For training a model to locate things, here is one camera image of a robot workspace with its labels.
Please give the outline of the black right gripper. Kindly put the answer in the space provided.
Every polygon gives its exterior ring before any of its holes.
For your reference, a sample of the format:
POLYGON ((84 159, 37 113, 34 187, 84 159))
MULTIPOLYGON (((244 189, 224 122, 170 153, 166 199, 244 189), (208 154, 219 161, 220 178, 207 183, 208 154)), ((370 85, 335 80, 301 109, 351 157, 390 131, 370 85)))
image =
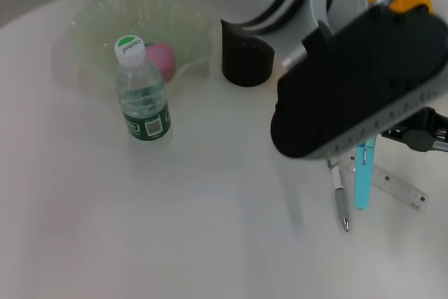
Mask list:
POLYGON ((447 152, 447 117, 431 107, 426 107, 403 122, 380 133, 391 140, 403 140, 413 151, 447 152))

